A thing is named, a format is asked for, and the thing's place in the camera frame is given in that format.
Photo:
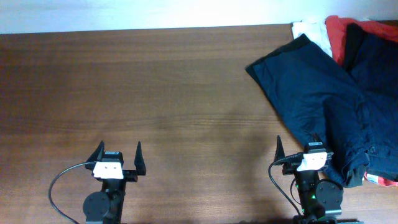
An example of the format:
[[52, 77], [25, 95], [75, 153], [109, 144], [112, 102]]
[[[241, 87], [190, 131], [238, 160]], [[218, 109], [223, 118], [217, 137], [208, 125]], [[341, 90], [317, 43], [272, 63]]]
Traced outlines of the navy blue shorts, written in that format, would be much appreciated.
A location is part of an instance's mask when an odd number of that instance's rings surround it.
[[301, 143], [320, 138], [333, 156], [325, 174], [345, 187], [365, 173], [397, 179], [397, 44], [368, 34], [339, 66], [305, 35], [248, 65]]

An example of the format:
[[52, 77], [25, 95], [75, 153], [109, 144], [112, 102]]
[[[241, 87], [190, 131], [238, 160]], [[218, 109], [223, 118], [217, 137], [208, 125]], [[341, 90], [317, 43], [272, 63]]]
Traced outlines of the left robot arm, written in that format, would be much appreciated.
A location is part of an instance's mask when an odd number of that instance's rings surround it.
[[136, 147], [135, 169], [124, 169], [123, 165], [123, 154], [119, 151], [106, 151], [103, 141], [87, 159], [85, 168], [102, 183], [101, 190], [89, 194], [83, 202], [87, 223], [121, 223], [126, 184], [137, 182], [138, 177], [145, 176], [147, 172], [141, 143]]

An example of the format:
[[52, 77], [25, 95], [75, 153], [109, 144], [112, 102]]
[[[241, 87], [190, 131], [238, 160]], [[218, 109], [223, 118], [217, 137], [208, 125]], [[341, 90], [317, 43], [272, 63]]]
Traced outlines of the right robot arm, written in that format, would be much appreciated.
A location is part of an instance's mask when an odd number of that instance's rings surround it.
[[[333, 153], [320, 141], [310, 142], [303, 152], [285, 155], [282, 140], [278, 136], [274, 161], [268, 168], [271, 182], [294, 207], [297, 215], [292, 223], [301, 224], [349, 224], [359, 220], [339, 220], [342, 214], [343, 187], [330, 179], [321, 179], [319, 172], [328, 167]], [[293, 175], [290, 186], [298, 192], [298, 200], [288, 196], [272, 177], [274, 166], [282, 167], [283, 175]]]

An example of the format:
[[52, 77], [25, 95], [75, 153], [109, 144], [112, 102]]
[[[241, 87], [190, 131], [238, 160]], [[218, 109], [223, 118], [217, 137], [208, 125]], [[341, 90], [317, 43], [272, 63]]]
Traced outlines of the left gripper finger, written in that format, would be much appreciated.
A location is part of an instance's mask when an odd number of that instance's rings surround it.
[[137, 143], [134, 165], [136, 167], [137, 175], [146, 175], [146, 165], [142, 155], [142, 147], [140, 141]]
[[102, 156], [104, 153], [104, 141], [101, 141], [95, 151], [91, 154], [91, 156], [86, 160], [87, 162], [96, 162], [102, 160]]

